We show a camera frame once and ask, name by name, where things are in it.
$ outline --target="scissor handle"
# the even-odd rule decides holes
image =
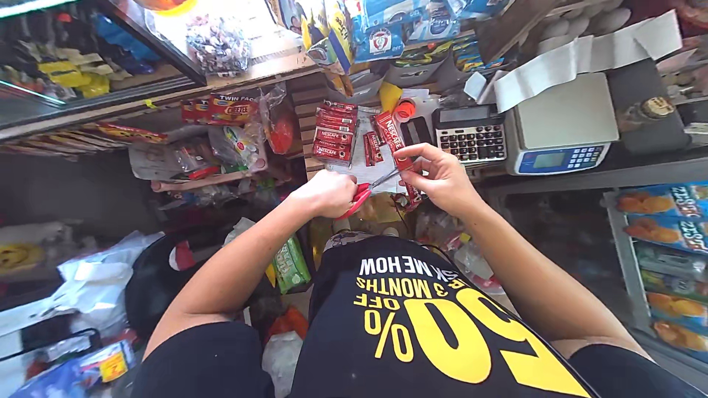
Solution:
[[[370,183],[363,183],[357,185],[356,188],[356,193],[354,194],[354,198],[352,198],[352,201],[354,204],[352,207],[349,208],[344,214],[341,216],[337,217],[335,220],[342,220],[343,218],[347,218],[354,214],[357,210],[359,210],[359,207],[364,204],[364,202],[371,196],[371,190],[369,189]]]

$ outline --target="scissor blade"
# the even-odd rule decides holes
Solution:
[[[395,176],[398,176],[401,172],[398,169],[393,169],[389,173],[383,175],[383,177],[379,178],[378,180],[374,181],[371,186],[369,187],[370,189],[373,189],[386,181],[390,180],[391,178],[394,178]]]

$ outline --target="hand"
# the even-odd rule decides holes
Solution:
[[[356,177],[322,170],[288,199],[297,200],[311,217],[337,218],[349,210],[356,189]]]
[[[455,155],[446,154],[430,144],[415,144],[396,151],[396,158],[419,156],[414,171],[402,171],[403,181],[428,194],[436,206],[457,218],[474,216],[478,211],[491,210],[479,196]],[[418,174],[421,170],[427,176]]]

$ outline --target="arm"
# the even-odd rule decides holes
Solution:
[[[194,326],[228,320],[245,303],[287,239],[316,216],[350,206],[356,178],[320,171],[261,221],[219,250],[189,280],[150,337],[145,358],[163,341]]]
[[[414,155],[421,156],[416,170],[428,171],[427,178],[412,171],[401,177],[463,221],[514,307],[534,329],[549,340],[607,337],[643,352],[600,300],[481,199],[455,156],[429,144],[405,147],[395,154]]]

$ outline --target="storage bin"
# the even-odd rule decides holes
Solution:
[[[361,87],[356,87],[354,88],[354,95],[349,98],[345,97],[344,94],[340,93],[339,91],[330,89],[329,86],[327,86],[327,98],[330,101],[356,104],[364,103],[370,100],[371,98],[374,98],[379,93],[379,88],[381,87],[381,83],[383,82],[384,78],[382,77],[381,79],[373,81],[369,84],[365,84]]]
[[[384,81],[401,88],[417,86],[429,80],[444,61],[445,60],[436,62],[435,64],[421,65],[419,67],[401,68],[391,65],[391,68],[384,77]]]
[[[472,72],[461,72],[455,66],[455,58],[452,56],[452,52],[447,55],[447,58],[442,61],[442,65],[435,71],[435,80],[438,83],[438,90],[440,91],[445,91],[458,84],[464,83],[470,76],[472,76]]]

